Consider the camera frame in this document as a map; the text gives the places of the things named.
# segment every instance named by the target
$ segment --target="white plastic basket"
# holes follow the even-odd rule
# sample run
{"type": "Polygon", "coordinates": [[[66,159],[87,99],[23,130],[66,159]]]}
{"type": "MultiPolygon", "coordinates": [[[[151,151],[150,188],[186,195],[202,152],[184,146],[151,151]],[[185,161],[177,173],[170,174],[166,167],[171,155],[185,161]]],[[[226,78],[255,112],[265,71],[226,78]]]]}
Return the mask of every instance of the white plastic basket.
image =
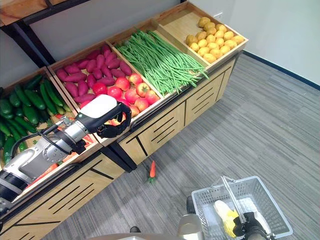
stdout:
{"type": "MultiPolygon", "coordinates": [[[[239,204],[238,207],[243,213],[259,211],[276,239],[293,233],[286,217],[259,177],[251,176],[234,180],[228,185],[239,204]]],[[[196,190],[191,195],[195,212],[202,222],[206,240],[242,239],[242,237],[232,238],[226,234],[222,220],[214,209],[214,203],[217,200],[222,200],[231,209],[235,209],[235,205],[224,184],[196,190]]]]}

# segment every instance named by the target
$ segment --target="sweet potato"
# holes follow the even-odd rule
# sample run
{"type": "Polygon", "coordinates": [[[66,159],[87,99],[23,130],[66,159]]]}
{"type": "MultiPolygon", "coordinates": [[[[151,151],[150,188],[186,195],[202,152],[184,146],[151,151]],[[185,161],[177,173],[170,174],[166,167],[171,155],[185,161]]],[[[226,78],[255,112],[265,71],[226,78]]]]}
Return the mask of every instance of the sweet potato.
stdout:
{"type": "Polygon", "coordinates": [[[107,85],[108,87],[112,86],[115,84],[116,80],[114,80],[112,77],[103,77],[101,79],[99,79],[98,81],[96,81],[97,83],[103,83],[105,85],[107,85]]]}
{"type": "Polygon", "coordinates": [[[103,45],[102,48],[101,48],[101,53],[103,55],[105,55],[105,52],[108,52],[108,51],[111,52],[111,49],[110,49],[109,45],[107,45],[107,44],[103,45]]]}
{"type": "Polygon", "coordinates": [[[83,80],[78,81],[78,95],[83,96],[88,93],[89,87],[87,83],[83,80]]]}
{"type": "Polygon", "coordinates": [[[112,78],[112,73],[111,73],[110,69],[106,65],[103,65],[101,67],[101,71],[106,77],[112,78]]]}
{"type": "Polygon", "coordinates": [[[85,69],[89,60],[88,59],[81,59],[79,61],[76,61],[75,64],[78,66],[80,69],[85,69]]]}
{"type": "Polygon", "coordinates": [[[64,70],[68,73],[68,74],[76,74],[80,72],[80,69],[78,68],[78,66],[73,63],[71,65],[65,66],[64,70]]]}
{"type": "Polygon", "coordinates": [[[68,76],[68,73],[63,68],[60,68],[56,71],[56,75],[61,81],[64,82],[66,77],[68,76]]]}
{"type": "Polygon", "coordinates": [[[89,74],[87,79],[86,79],[86,82],[88,83],[89,88],[92,89],[93,85],[95,85],[95,83],[97,81],[96,81],[96,78],[95,78],[95,76],[93,74],[89,74]]]}
{"type": "Polygon", "coordinates": [[[96,68],[95,70],[93,70],[93,75],[95,77],[95,79],[100,79],[102,78],[102,71],[99,68],[96,68]]]}
{"type": "Polygon", "coordinates": [[[116,59],[117,58],[117,54],[115,52],[111,52],[106,58],[105,58],[105,62],[104,64],[108,66],[108,63],[112,60],[112,59],[116,59]]]}
{"type": "Polygon", "coordinates": [[[120,59],[114,58],[114,59],[110,60],[107,66],[108,66],[109,69],[117,69],[117,68],[119,68],[120,59]]]}
{"type": "Polygon", "coordinates": [[[86,78],[87,78],[87,75],[86,75],[86,74],[84,74],[83,72],[78,72],[78,73],[74,73],[74,74],[71,74],[71,75],[67,76],[67,77],[64,79],[64,82],[77,83],[77,82],[79,82],[80,80],[85,81],[86,78]]]}
{"type": "Polygon", "coordinates": [[[131,67],[129,67],[129,65],[123,60],[120,61],[120,69],[126,76],[130,76],[132,74],[131,67]]]}
{"type": "Polygon", "coordinates": [[[76,98],[79,96],[78,94],[78,87],[77,85],[75,85],[74,83],[72,82],[67,82],[65,85],[64,85],[65,89],[71,94],[72,97],[76,98]]]}
{"type": "Polygon", "coordinates": [[[82,104],[85,101],[92,101],[93,99],[95,99],[95,97],[96,95],[94,95],[93,93],[87,93],[85,95],[75,97],[74,101],[78,104],[82,104]]]}
{"type": "Polygon", "coordinates": [[[89,60],[97,59],[97,56],[100,54],[100,50],[94,50],[90,52],[85,58],[89,60]]]}
{"type": "Polygon", "coordinates": [[[111,69],[111,74],[116,78],[125,77],[126,75],[119,69],[111,69]]]}
{"type": "Polygon", "coordinates": [[[92,59],[88,61],[86,65],[86,70],[88,71],[88,73],[92,73],[96,67],[97,67],[97,61],[95,59],[92,59]]]}

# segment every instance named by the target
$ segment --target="potato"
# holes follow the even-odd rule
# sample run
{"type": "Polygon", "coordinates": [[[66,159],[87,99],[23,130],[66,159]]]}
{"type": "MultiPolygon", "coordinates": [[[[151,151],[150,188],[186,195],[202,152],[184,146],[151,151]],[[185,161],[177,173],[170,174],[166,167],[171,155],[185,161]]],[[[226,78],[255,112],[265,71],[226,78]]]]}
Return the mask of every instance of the potato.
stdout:
{"type": "Polygon", "coordinates": [[[220,52],[222,53],[222,55],[225,55],[227,52],[229,52],[231,49],[229,46],[222,46],[220,48],[220,52]]]}
{"type": "Polygon", "coordinates": [[[214,42],[216,41],[216,37],[210,34],[210,35],[208,35],[208,36],[206,37],[205,40],[207,41],[208,44],[209,44],[209,43],[214,43],[214,42]]]}
{"type": "Polygon", "coordinates": [[[202,39],[202,40],[200,40],[200,41],[198,42],[199,48],[204,48],[204,47],[206,47],[207,45],[208,45],[208,43],[207,43],[207,40],[205,40],[205,39],[202,39]]]}
{"type": "Polygon", "coordinates": [[[205,55],[203,55],[203,58],[210,64],[212,64],[215,60],[217,60],[216,57],[210,53],[206,53],[205,55]]]}
{"type": "Polygon", "coordinates": [[[225,41],[230,40],[234,37],[234,33],[232,31],[227,31],[224,35],[223,35],[223,39],[225,41]]]}
{"type": "Polygon", "coordinates": [[[219,45],[219,48],[221,48],[225,44],[225,41],[223,38],[217,38],[215,43],[219,45]]]}
{"type": "Polygon", "coordinates": [[[195,37],[198,39],[198,41],[205,39],[206,36],[207,36],[207,32],[205,32],[205,31],[200,31],[195,35],[195,37]]]}
{"type": "Polygon", "coordinates": [[[219,38],[223,38],[224,37],[224,32],[219,30],[219,31],[216,31],[216,33],[214,34],[214,36],[219,39],[219,38]]]}
{"type": "Polygon", "coordinates": [[[198,52],[199,49],[200,49],[199,45],[196,44],[195,42],[193,42],[193,43],[191,44],[190,48],[191,48],[193,51],[195,51],[195,52],[198,52]]]}
{"type": "Polygon", "coordinates": [[[233,38],[231,38],[231,40],[235,41],[236,44],[239,45],[239,44],[242,43],[245,39],[244,39],[242,36],[238,35],[238,36],[234,36],[233,38]]]}
{"type": "Polygon", "coordinates": [[[203,28],[207,23],[210,23],[210,18],[203,16],[198,21],[198,26],[203,28]]]}
{"type": "Polygon", "coordinates": [[[225,46],[229,46],[230,49],[233,49],[233,48],[235,48],[237,46],[237,43],[235,41],[233,41],[233,40],[227,40],[227,41],[224,42],[224,45],[225,46]]]}
{"type": "Polygon", "coordinates": [[[210,49],[219,49],[219,45],[215,42],[208,43],[207,47],[210,49]]]}
{"type": "Polygon", "coordinates": [[[217,24],[216,26],[215,26],[215,29],[217,30],[217,31],[223,31],[223,33],[225,33],[226,31],[227,31],[227,28],[226,28],[226,26],[225,25],[223,25],[223,24],[217,24]]]}
{"type": "Polygon", "coordinates": [[[208,48],[207,46],[205,47],[201,47],[198,51],[198,54],[203,57],[205,54],[208,54],[210,51],[210,48],[208,48]]]}
{"type": "Polygon", "coordinates": [[[218,59],[222,56],[221,51],[217,48],[211,49],[209,53],[212,54],[213,56],[215,56],[216,59],[218,59]]]}
{"type": "Polygon", "coordinates": [[[211,27],[211,28],[209,28],[207,31],[206,31],[206,34],[207,35],[215,35],[216,34],[216,32],[217,32],[217,29],[215,29],[214,27],[211,27]]]}
{"type": "Polygon", "coordinates": [[[214,28],[216,26],[216,24],[214,22],[207,22],[204,27],[203,30],[208,31],[210,28],[214,28]]]}
{"type": "Polygon", "coordinates": [[[186,36],[185,43],[190,46],[192,43],[197,43],[198,39],[193,35],[186,36]]]}

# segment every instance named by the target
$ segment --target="yellow item in basket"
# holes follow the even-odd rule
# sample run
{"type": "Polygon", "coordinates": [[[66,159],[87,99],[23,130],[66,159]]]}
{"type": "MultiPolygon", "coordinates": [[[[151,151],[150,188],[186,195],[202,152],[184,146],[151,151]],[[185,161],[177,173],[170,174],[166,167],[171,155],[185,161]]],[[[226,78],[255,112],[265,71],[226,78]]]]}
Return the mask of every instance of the yellow item in basket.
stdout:
{"type": "Polygon", "coordinates": [[[215,56],[216,59],[222,57],[222,53],[221,53],[220,49],[211,49],[209,53],[211,53],[213,56],[215,56]]]}
{"type": "Polygon", "coordinates": [[[192,43],[197,43],[198,42],[198,39],[193,36],[193,35],[188,35],[186,36],[186,39],[185,39],[185,43],[189,46],[191,45],[192,43]]]}
{"type": "Polygon", "coordinates": [[[216,32],[217,32],[217,29],[215,28],[215,27],[211,27],[211,28],[209,28],[207,31],[206,31],[206,34],[207,35],[215,35],[216,34],[216,32]]]}
{"type": "Polygon", "coordinates": [[[210,48],[208,48],[207,46],[205,47],[201,47],[198,51],[198,54],[203,57],[205,54],[208,54],[210,51],[210,48]]]}
{"type": "Polygon", "coordinates": [[[200,41],[198,42],[199,48],[204,48],[204,47],[206,47],[207,45],[208,45],[208,42],[207,42],[207,40],[205,40],[205,39],[202,39],[202,40],[200,40],[200,41]]]}
{"type": "Polygon", "coordinates": [[[203,55],[203,58],[210,64],[212,64],[215,60],[217,60],[216,57],[210,53],[206,53],[205,55],[203,55]]]}
{"type": "Polygon", "coordinates": [[[215,33],[214,36],[215,36],[217,39],[219,39],[219,38],[223,38],[224,35],[225,35],[224,31],[219,30],[219,31],[216,31],[216,33],[215,33]]]}
{"type": "Polygon", "coordinates": [[[231,210],[226,203],[221,200],[215,201],[214,209],[216,213],[220,216],[223,222],[224,231],[232,238],[235,238],[234,228],[236,224],[234,223],[234,219],[239,217],[236,210],[231,210]]]}
{"type": "Polygon", "coordinates": [[[242,36],[234,36],[233,38],[231,38],[231,40],[233,40],[233,41],[235,41],[236,42],[236,44],[240,44],[240,43],[242,43],[245,39],[242,37],[242,36]]]}
{"type": "Polygon", "coordinates": [[[198,39],[198,41],[200,41],[202,39],[206,39],[206,36],[207,36],[207,32],[205,32],[205,31],[200,31],[195,35],[195,37],[198,39]]]}
{"type": "Polygon", "coordinates": [[[221,48],[225,44],[225,41],[223,38],[217,38],[215,39],[215,43],[219,45],[219,48],[221,48]]]}
{"type": "Polygon", "coordinates": [[[223,35],[223,39],[225,41],[230,40],[234,37],[234,33],[232,31],[227,31],[224,35],[223,35]]]}
{"type": "Polygon", "coordinates": [[[216,24],[214,22],[208,22],[204,25],[203,30],[208,31],[210,28],[214,28],[216,24]]]}
{"type": "Polygon", "coordinates": [[[208,43],[207,47],[210,48],[210,50],[211,49],[219,49],[219,45],[216,44],[215,42],[208,43]]]}
{"type": "Polygon", "coordinates": [[[227,40],[227,41],[224,42],[224,45],[225,46],[229,46],[230,49],[233,49],[233,48],[235,48],[237,46],[237,43],[235,41],[233,41],[233,40],[227,40]]]}
{"type": "Polygon", "coordinates": [[[190,48],[195,51],[196,53],[199,51],[200,47],[198,44],[196,44],[195,42],[193,42],[191,45],[190,45],[190,48]]]}
{"type": "Polygon", "coordinates": [[[207,23],[210,23],[210,18],[203,16],[198,21],[198,26],[203,28],[207,23]]]}
{"type": "Polygon", "coordinates": [[[223,24],[217,24],[217,25],[215,26],[215,29],[216,29],[217,31],[223,31],[223,33],[225,33],[226,31],[228,31],[227,28],[226,28],[226,26],[223,25],[223,24]]]}
{"type": "Polygon", "coordinates": [[[208,35],[205,39],[207,41],[207,43],[214,43],[216,41],[216,37],[213,36],[212,34],[208,35]]]}
{"type": "Polygon", "coordinates": [[[222,55],[225,55],[227,52],[229,52],[231,49],[229,46],[222,46],[220,48],[220,52],[222,53],[222,55]]]}

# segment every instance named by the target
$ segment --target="produce stand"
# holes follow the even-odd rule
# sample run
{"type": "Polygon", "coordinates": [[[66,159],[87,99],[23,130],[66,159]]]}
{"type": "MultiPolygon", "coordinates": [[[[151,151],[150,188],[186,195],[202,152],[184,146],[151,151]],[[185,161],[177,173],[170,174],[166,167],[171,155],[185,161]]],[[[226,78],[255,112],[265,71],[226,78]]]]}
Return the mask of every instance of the produce stand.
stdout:
{"type": "MultiPolygon", "coordinates": [[[[42,238],[125,170],[128,172],[134,170],[145,158],[222,98],[233,67],[248,39],[243,37],[243,41],[237,46],[210,63],[186,43],[188,35],[195,35],[202,31],[197,26],[202,17],[207,17],[216,25],[222,24],[193,4],[183,2],[39,70],[45,71],[45,74],[48,75],[48,78],[72,109],[73,115],[76,115],[81,109],[80,104],[68,92],[66,83],[57,76],[57,71],[86,58],[92,51],[100,51],[103,46],[108,46],[118,59],[124,61],[131,68],[133,73],[141,76],[143,82],[158,95],[159,99],[133,117],[130,127],[120,136],[102,139],[94,134],[92,137],[94,143],[89,146],[86,152],[65,162],[73,174],[70,176],[71,173],[69,173],[69,177],[61,178],[63,179],[62,183],[57,184],[54,180],[59,178],[59,170],[62,174],[64,170],[68,171],[64,164],[49,173],[46,178],[42,178],[42,181],[39,180],[37,185],[41,187],[34,194],[32,193],[33,199],[36,200],[31,201],[27,208],[19,209],[19,206],[28,200],[21,201],[20,205],[15,208],[15,213],[8,214],[0,233],[1,238],[19,239],[23,236],[33,237],[32,239],[42,238]],[[126,44],[132,34],[138,30],[144,33],[156,33],[166,43],[181,53],[187,54],[202,66],[206,76],[199,74],[197,76],[201,76],[201,79],[198,79],[195,85],[182,85],[178,92],[161,94],[159,88],[152,84],[154,79],[139,72],[134,63],[130,62],[119,49],[119,46],[126,44]],[[78,164],[82,164],[82,168],[76,170],[79,167],[78,164]],[[48,180],[47,187],[50,183],[56,187],[39,196],[38,193],[45,188],[41,184],[46,180],[48,180]]],[[[229,26],[225,27],[226,31],[232,32],[232,35],[240,35],[229,26]]],[[[81,72],[89,74],[87,69],[81,69],[81,72]]]]}

